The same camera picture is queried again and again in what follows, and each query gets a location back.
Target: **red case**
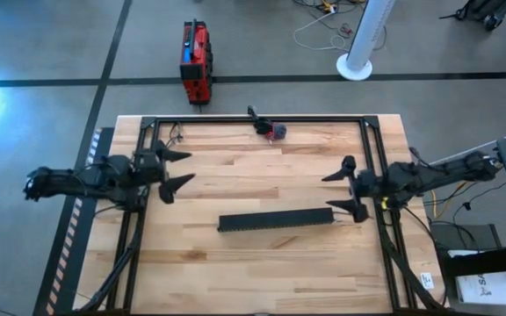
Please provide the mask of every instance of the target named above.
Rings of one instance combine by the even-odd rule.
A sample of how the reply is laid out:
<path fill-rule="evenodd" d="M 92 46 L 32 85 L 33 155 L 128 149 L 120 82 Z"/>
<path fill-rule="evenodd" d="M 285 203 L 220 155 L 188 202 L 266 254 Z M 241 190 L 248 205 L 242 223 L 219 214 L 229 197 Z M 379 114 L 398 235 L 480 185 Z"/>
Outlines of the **red case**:
<path fill-rule="evenodd" d="M 206 23 L 184 22 L 181 80 L 191 104 L 208 104 L 212 96 L 213 56 Z"/>

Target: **black rectangular block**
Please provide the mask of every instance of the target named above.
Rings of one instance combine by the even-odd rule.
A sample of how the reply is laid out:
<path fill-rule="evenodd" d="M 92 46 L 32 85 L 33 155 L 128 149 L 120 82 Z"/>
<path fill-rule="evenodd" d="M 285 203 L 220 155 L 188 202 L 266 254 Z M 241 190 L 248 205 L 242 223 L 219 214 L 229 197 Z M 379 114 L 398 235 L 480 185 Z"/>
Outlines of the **black rectangular block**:
<path fill-rule="evenodd" d="M 218 232 L 331 224 L 335 221 L 330 207 L 296 211 L 262 212 L 220 216 Z"/>

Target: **concrete floor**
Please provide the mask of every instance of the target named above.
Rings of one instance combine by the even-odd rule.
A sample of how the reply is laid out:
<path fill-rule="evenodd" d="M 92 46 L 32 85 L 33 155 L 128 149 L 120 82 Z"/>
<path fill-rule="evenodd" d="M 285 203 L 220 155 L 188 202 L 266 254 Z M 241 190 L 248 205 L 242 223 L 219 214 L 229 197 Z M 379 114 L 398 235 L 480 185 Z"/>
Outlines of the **concrete floor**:
<path fill-rule="evenodd" d="M 437 19 L 464 2 L 398 0 L 387 21 L 387 43 L 371 58 L 374 72 L 506 72 L 506 20 L 486 33 L 472 21 Z M 100 78 L 123 3 L 0 1 L 0 81 Z M 356 27 L 361 14 L 356 9 L 327 22 Z M 208 23 L 214 75 L 336 74 L 339 51 L 313 52 L 293 43 L 292 31 L 313 19 L 291 1 L 134 0 L 111 78 L 178 76 L 181 26 L 192 18 Z M 300 40 L 326 46 L 333 34 L 314 25 Z M 244 113 L 249 104 L 266 113 L 400 113 L 409 143 L 429 161 L 506 135 L 506 79 L 233 83 L 215 84 L 213 90 L 204 113 Z M 32 313 L 63 203 L 60 197 L 26 202 L 25 175 L 40 165 L 74 165 L 96 91 L 96 86 L 0 88 L 0 308 L 5 311 Z M 120 114 L 190 113 L 197 110 L 180 84 L 110 86 L 97 126 L 113 126 Z M 468 198 L 492 185 L 478 185 Z M 459 223 L 494 223 L 506 245 L 506 187 L 459 215 Z"/>

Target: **wooden tabletop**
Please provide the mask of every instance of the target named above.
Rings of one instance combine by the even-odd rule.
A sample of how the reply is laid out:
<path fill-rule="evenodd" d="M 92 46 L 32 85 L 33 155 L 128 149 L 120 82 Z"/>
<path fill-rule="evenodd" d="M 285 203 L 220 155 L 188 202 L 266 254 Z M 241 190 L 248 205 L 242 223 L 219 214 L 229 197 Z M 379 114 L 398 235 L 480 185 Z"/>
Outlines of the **wooden tabletop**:
<path fill-rule="evenodd" d="M 111 154 L 133 153 L 140 120 L 118 118 Z M 409 161 L 400 116 L 379 115 L 379 122 L 388 161 Z M 173 176 L 197 176 L 178 192 L 173 205 L 163 204 L 156 186 L 152 188 L 133 313 L 391 312 L 370 200 L 364 199 L 372 217 L 360 224 L 337 213 L 333 225 L 217 232 L 222 214 L 325 207 L 326 200 L 349 198 L 348 182 L 323 183 L 321 178 L 336 172 L 346 154 L 355 156 L 358 170 L 365 168 L 358 125 L 286 125 L 286 139 L 273 145 L 250 124 L 182 126 L 184 140 L 173 149 L 193 156 L 169 164 L 168 170 Z M 169 138 L 170 128 L 162 126 L 162 140 Z M 101 202 L 98 209 L 108 205 Z M 420 198 L 411 200 L 409 208 L 427 223 Z M 121 218 L 121 212 L 111 210 L 93 221 L 75 308 L 110 273 Z M 441 300 L 444 284 L 432 241 L 405 212 L 401 227 L 411 268 L 418 277 L 433 275 L 431 293 Z M 396 276 L 405 304 L 397 269 Z M 125 272 L 117 304 L 122 303 L 126 277 Z"/>

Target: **floor tile line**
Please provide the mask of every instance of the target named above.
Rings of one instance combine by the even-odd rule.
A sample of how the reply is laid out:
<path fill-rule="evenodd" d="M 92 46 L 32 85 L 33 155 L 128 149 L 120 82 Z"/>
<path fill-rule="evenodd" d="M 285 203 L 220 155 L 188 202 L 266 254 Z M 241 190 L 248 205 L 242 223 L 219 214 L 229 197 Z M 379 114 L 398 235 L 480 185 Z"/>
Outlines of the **floor tile line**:
<path fill-rule="evenodd" d="M 423 73 L 375 74 L 367 82 L 443 81 L 506 79 L 506 72 L 478 73 Z M 213 77 L 213 83 L 329 83 L 347 82 L 340 75 L 224 75 Z M 68 86 L 122 86 L 180 84 L 179 77 L 104 78 L 104 79 L 47 79 L 0 80 L 0 88 L 16 87 L 68 87 Z"/>
<path fill-rule="evenodd" d="M 85 165 L 85 160 L 90 149 L 91 138 L 93 137 L 93 132 L 95 131 L 97 124 L 98 114 L 101 111 L 101 105 L 103 103 L 103 99 L 105 98 L 106 82 L 111 76 L 112 66 L 114 65 L 116 54 L 119 50 L 120 40 L 122 39 L 122 33 L 124 32 L 124 27 L 126 26 L 131 6 L 132 0 L 124 0 L 122 10 L 120 11 L 119 21 L 116 25 L 114 35 L 112 36 L 111 47 L 109 48 L 109 53 L 106 56 L 100 84 L 98 85 L 97 92 L 93 98 L 89 117 L 87 118 L 87 123 L 85 124 L 81 145 L 79 147 L 79 152 L 77 153 L 76 168 L 80 168 Z"/>

